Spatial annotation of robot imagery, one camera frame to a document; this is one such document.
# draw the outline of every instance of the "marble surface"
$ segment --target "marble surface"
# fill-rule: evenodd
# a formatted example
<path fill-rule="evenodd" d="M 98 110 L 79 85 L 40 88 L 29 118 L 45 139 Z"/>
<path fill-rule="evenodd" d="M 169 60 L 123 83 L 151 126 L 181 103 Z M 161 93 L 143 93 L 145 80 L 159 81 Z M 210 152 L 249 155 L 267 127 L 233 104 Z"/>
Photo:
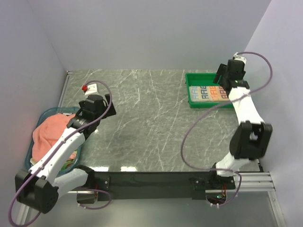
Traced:
<path fill-rule="evenodd" d="M 90 80 L 106 82 L 113 93 L 117 115 L 101 121 L 83 144 L 80 163 L 99 171 L 194 171 L 180 157 L 183 136 L 203 109 L 188 105 L 185 74 L 197 70 L 77 70 L 69 81 L 61 106 L 84 100 L 81 86 Z M 100 94 L 106 89 L 98 86 Z M 208 167 L 229 152 L 237 128 L 233 109 L 213 111 L 190 133 L 186 159 Z M 241 171 L 259 171 L 253 162 Z"/>

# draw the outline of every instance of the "green plastic bin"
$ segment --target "green plastic bin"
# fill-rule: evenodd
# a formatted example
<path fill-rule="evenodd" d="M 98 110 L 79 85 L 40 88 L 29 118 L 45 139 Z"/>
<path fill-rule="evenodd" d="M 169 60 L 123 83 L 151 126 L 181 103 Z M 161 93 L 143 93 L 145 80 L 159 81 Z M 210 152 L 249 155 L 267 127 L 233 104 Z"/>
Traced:
<path fill-rule="evenodd" d="M 214 105 L 218 105 L 221 102 L 192 102 L 190 99 L 190 86 L 219 86 L 214 84 L 213 80 L 216 76 L 215 73 L 187 73 L 185 75 L 187 93 L 188 93 L 188 103 L 190 108 L 210 108 Z M 222 108 L 233 108 L 232 104 L 225 105 Z"/>

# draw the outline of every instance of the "towel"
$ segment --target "towel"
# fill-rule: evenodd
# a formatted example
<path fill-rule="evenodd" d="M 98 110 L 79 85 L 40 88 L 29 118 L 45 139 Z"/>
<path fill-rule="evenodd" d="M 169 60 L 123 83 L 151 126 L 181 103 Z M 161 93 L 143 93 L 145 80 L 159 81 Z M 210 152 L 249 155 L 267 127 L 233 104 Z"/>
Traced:
<path fill-rule="evenodd" d="M 43 156 L 52 148 L 52 146 L 62 136 L 67 123 L 75 115 L 66 116 L 64 114 L 56 114 L 48 117 L 40 124 L 33 132 L 34 145 L 32 149 L 32 159 L 35 162 L 40 161 Z M 75 159 L 76 153 L 70 156 L 70 159 Z"/>

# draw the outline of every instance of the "purple cable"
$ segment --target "purple cable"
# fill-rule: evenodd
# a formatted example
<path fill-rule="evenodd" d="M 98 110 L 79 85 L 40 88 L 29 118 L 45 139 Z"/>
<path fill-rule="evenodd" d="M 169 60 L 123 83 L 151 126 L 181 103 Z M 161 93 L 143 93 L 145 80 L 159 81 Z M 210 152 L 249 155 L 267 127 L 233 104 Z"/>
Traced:
<path fill-rule="evenodd" d="M 228 201 L 226 201 L 226 202 L 223 203 L 223 204 L 219 204 L 219 206 L 223 206 L 223 205 L 228 204 L 229 202 L 231 202 L 231 201 L 237 196 L 237 194 L 238 194 L 238 192 L 239 192 L 239 190 L 240 190 L 241 183 L 242 183 L 242 176 L 241 176 L 241 174 L 240 174 L 239 172 L 233 171 L 233 170 L 231 170 L 231 169 L 203 168 L 203 167 L 196 167 L 196 166 L 193 166 L 192 164 L 188 163 L 188 162 L 185 160 L 185 158 L 184 158 L 184 144 L 185 144 L 185 140 L 186 140 L 187 136 L 188 136 L 189 133 L 192 131 L 192 129 L 197 125 L 197 123 L 198 123 L 200 120 L 202 120 L 203 118 L 205 118 L 212 110 L 215 110 L 215 109 L 217 109 L 217 108 L 219 108 L 219 107 L 222 107 L 222 106 L 225 106 L 225 105 L 229 105 L 230 103 L 234 103 L 234 102 L 240 101 L 240 100 L 242 100 L 243 98 L 247 97 L 249 94 L 255 93 L 255 92 L 258 92 L 258 91 L 262 90 L 263 88 L 265 88 L 265 87 L 270 83 L 270 81 L 271 81 L 271 79 L 272 79 L 272 77 L 273 77 L 273 69 L 272 69 L 271 64 L 269 63 L 269 61 L 268 61 L 263 55 L 261 55 L 261 54 L 259 54 L 259 53 L 256 53 L 256 52 L 240 52 L 240 53 L 238 53 L 238 55 L 240 55 L 240 54 L 254 54 L 254 55 L 257 55 L 257 56 L 263 58 L 263 59 L 266 61 L 266 63 L 267 63 L 268 66 L 269 66 L 269 71 L 270 71 L 269 78 L 268 78 L 267 82 L 266 82 L 263 86 L 261 86 L 261 87 L 255 89 L 255 90 L 250 91 L 248 94 L 243 95 L 243 96 L 240 97 L 240 98 L 237 98 L 237 99 L 235 99 L 235 100 L 232 100 L 232 101 L 229 101 L 229 102 L 226 102 L 226 103 L 221 103 L 221 104 L 215 105 L 215 106 L 209 108 L 208 110 L 206 110 L 206 111 L 205 111 L 205 112 L 204 112 L 204 113 L 203 113 L 203 114 L 202 114 L 202 115 L 193 123 L 193 125 L 188 129 L 188 131 L 185 133 L 184 138 L 183 138 L 182 143 L 181 143 L 181 150 L 180 150 L 180 154 L 181 154 L 181 158 L 182 158 L 183 162 L 184 162 L 187 166 L 189 166 L 189 167 L 191 167 L 191 168 L 193 168 L 193 169 L 196 169 L 196 170 L 203 170 L 203 171 L 217 171 L 217 170 L 223 170 L 223 171 L 233 172 L 233 173 L 235 173 L 236 175 L 239 176 L 239 178 L 240 178 L 240 179 L 239 179 L 239 185 L 238 185 L 238 187 L 237 187 L 235 193 L 232 195 L 232 197 L 231 197 Z"/>
<path fill-rule="evenodd" d="M 103 84 L 105 87 L 106 87 L 106 89 L 108 90 L 108 93 L 109 93 L 109 103 L 108 103 L 108 107 L 107 107 L 107 109 L 104 111 L 104 113 L 100 116 L 100 117 L 98 117 L 96 120 L 94 120 L 94 121 L 92 121 L 92 122 L 90 122 L 90 123 L 88 123 L 87 125 L 84 125 L 84 126 L 82 126 L 82 127 L 80 127 L 80 128 L 78 128 L 77 130 L 75 130 L 75 131 L 73 131 L 71 134 L 69 134 L 67 137 L 65 137 L 65 139 L 63 140 L 63 141 L 61 141 L 59 144 L 58 144 L 58 146 L 53 150 L 53 152 L 52 152 L 52 154 L 45 160 L 45 162 L 43 162 L 43 164 L 41 164 L 41 166 L 21 185 L 21 187 L 17 190 L 17 192 L 16 192 L 16 194 L 14 195 L 14 197 L 13 197 L 13 199 L 12 199 L 12 201 L 10 202 L 10 205 L 9 205 L 9 213 L 8 213 L 8 218 L 9 218 L 9 223 L 12 225 L 12 226 L 14 226 L 14 227 L 27 227 L 27 226 L 29 226 L 29 225 L 31 225 L 38 217 L 39 217 L 39 215 L 40 215 L 40 212 L 31 220 L 31 221 L 29 221 L 28 223 L 26 223 L 26 224 L 24 224 L 24 225 L 18 225 L 18 224 L 16 224 L 14 221 L 13 221 L 13 219 L 12 219 L 12 216 L 11 216 L 11 214 L 12 214 L 12 209 L 13 209 L 13 205 L 14 205 L 14 203 L 15 203 L 15 201 L 16 201 L 16 199 L 17 199 L 17 197 L 18 197 L 18 195 L 20 194 L 20 192 L 25 188 L 25 186 L 44 168 L 44 166 L 53 158 L 53 156 L 57 153 L 57 151 L 60 149 L 60 147 L 70 138 L 70 137 L 72 137 L 74 134 L 76 134 L 77 132 L 80 132 L 80 131 L 82 131 L 83 129 L 85 129 L 85 128 L 87 128 L 87 127 L 89 127 L 89 126 L 91 126 L 92 124 L 94 124 L 94 123 L 96 123 L 96 122 L 98 122 L 98 121 L 100 121 L 106 114 L 107 114 L 107 112 L 109 111 L 109 109 L 110 109 L 110 107 L 111 107 L 111 105 L 112 105 L 112 100 L 113 100 L 113 98 L 112 98 L 112 93 L 111 93 L 111 91 L 110 91 L 110 89 L 109 89 L 109 86 L 106 84 L 106 83 L 104 83 L 103 81 L 101 81 L 101 80 L 91 80 L 91 81 L 89 81 L 89 82 L 87 82 L 85 85 L 87 86 L 88 84 L 91 84 L 91 83 L 94 83 L 94 82 L 97 82 L 97 83 L 101 83 L 101 84 Z M 109 194 L 108 192 L 105 192 L 105 191 L 102 191 L 102 190 L 99 190 L 99 192 L 102 192 L 102 193 L 105 193 L 105 194 Z"/>
<path fill-rule="evenodd" d="M 79 204 L 79 206 L 83 207 L 84 209 L 99 210 L 99 209 L 102 209 L 104 207 L 107 207 L 110 204 L 110 202 L 112 201 L 112 196 L 110 195 L 110 193 L 108 193 L 106 191 L 99 190 L 99 189 L 86 189 L 86 190 L 93 191 L 93 192 L 101 192 L 101 193 L 104 193 L 104 194 L 108 195 L 108 202 L 107 202 L 107 204 L 103 205 L 102 207 L 86 207 L 83 204 Z"/>

